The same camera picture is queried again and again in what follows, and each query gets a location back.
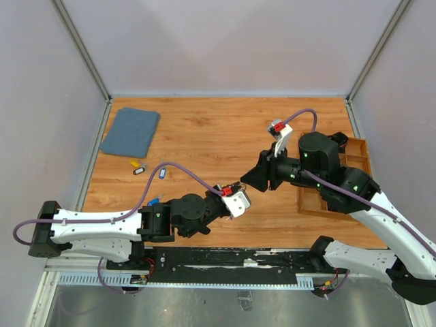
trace folded towel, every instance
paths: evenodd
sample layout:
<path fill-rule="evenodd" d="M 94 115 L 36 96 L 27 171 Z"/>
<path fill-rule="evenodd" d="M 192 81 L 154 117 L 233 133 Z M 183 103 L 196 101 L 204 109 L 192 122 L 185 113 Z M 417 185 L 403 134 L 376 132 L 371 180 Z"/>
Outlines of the folded towel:
<path fill-rule="evenodd" d="M 100 150 L 109 155 L 145 158 L 160 118 L 161 115 L 155 111 L 134 108 L 119 110 L 100 144 Z"/>

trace wooden table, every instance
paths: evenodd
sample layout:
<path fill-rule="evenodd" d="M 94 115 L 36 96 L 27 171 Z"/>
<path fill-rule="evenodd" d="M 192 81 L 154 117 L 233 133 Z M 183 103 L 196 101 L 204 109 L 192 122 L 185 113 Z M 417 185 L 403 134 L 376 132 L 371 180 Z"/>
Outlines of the wooden table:
<path fill-rule="evenodd" d="M 254 167 L 259 152 L 269 149 L 273 138 L 266 132 L 274 119 L 286 119 L 301 108 L 318 112 L 317 130 L 353 135 L 341 98 L 118 98 L 114 100 L 105 134 L 123 107 L 156 110 L 161 120 L 144 161 L 152 169 L 161 160 L 178 162 L 210 185 L 238 181 Z M 288 146 L 297 156 L 297 141 L 309 131 L 312 115 L 294 119 Z M 131 158 L 99 153 L 84 203 L 84 211 L 120 211 L 133 207 L 149 178 L 134 176 Z M 162 201 L 186 193 L 204 195 L 203 186 L 177 168 L 168 167 L 164 180 L 155 178 L 146 201 L 164 194 Z M 176 237 L 168 246 L 195 247 L 310 247 L 320 235 L 357 247 L 381 248 L 383 242 L 357 221 L 338 221 L 298 214 L 297 188 L 284 183 L 276 191 L 261 193 L 248 187 L 252 207 L 233 221 L 218 219 L 212 232 L 192 238 Z"/>

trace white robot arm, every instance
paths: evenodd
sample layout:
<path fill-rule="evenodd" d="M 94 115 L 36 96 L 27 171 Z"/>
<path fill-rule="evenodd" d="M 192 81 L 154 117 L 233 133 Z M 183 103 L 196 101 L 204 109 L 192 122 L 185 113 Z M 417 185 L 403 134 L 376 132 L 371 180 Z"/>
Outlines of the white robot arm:
<path fill-rule="evenodd" d="M 128 211 L 81 213 L 62 209 L 55 201 L 47 201 L 38 219 L 62 223 L 37 223 L 29 255 L 53 258 L 61 253 L 81 253 L 121 263 L 135 259 L 136 245 L 136 248 L 143 248 L 146 241 L 174 241 L 175 228 L 182 237 L 189 238 L 198 232 L 208 234 L 211 230 L 207 225 L 216 218 L 238 217 L 251 206 L 240 183 L 215 188 L 222 192 L 220 196 L 210 191 L 206 192 L 205 198 L 187 194 L 181 199 L 144 206 L 126 219 L 116 217 L 122 217 Z"/>
<path fill-rule="evenodd" d="M 298 141 L 300 159 L 290 158 L 281 141 L 289 140 L 292 129 L 274 121 L 268 131 L 276 142 L 260 153 L 256 167 L 240 179 L 243 183 L 263 192 L 275 190 L 283 181 L 317 189 L 328 210 L 350 214 L 389 248 L 359 249 L 321 236 L 310 249 L 311 263 L 320 270 L 345 268 L 391 283 L 414 303 L 436 301 L 436 246 L 395 209 L 368 174 L 341 165 L 339 144 L 312 132 Z"/>

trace blue object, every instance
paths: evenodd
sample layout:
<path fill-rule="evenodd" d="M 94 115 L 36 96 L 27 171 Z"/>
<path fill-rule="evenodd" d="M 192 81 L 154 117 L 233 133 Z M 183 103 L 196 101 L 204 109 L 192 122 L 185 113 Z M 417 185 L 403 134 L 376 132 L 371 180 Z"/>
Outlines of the blue object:
<path fill-rule="evenodd" d="M 152 206 L 156 203 L 158 203 L 161 200 L 162 196 L 158 196 L 157 198 L 152 199 L 151 201 L 149 201 L 149 203 L 147 203 L 147 206 Z"/>
<path fill-rule="evenodd" d="M 160 117 L 155 111 L 134 108 L 119 110 L 112 127 L 100 144 L 100 150 L 108 155 L 145 158 Z"/>
<path fill-rule="evenodd" d="M 159 171 L 159 179 L 164 179 L 166 176 L 166 167 L 162 167 L 161 170 Z"/>

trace white wall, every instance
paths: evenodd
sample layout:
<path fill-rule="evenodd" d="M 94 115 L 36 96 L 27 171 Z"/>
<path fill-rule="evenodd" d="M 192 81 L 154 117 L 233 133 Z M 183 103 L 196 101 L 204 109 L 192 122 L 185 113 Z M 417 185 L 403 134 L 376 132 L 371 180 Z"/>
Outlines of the white wall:
<path fill-rule="evenodd" d="M 113 94 L 344 95 L 399 0 L 64 0 Z"/>
<path fill-rule="evenodd" d="M 436 2 L 414 1 L 358 93 L 377 181 L 436 240 Z M 436 325 L 436 304 L 429 306 Z"/>
<path fill-rule="evenodd" d="M 45 260 L 12 228 L 74 205 L 104 101 L 49 1 L 2 1 L 0 44 L 0 325 L 21 327 Z"/>

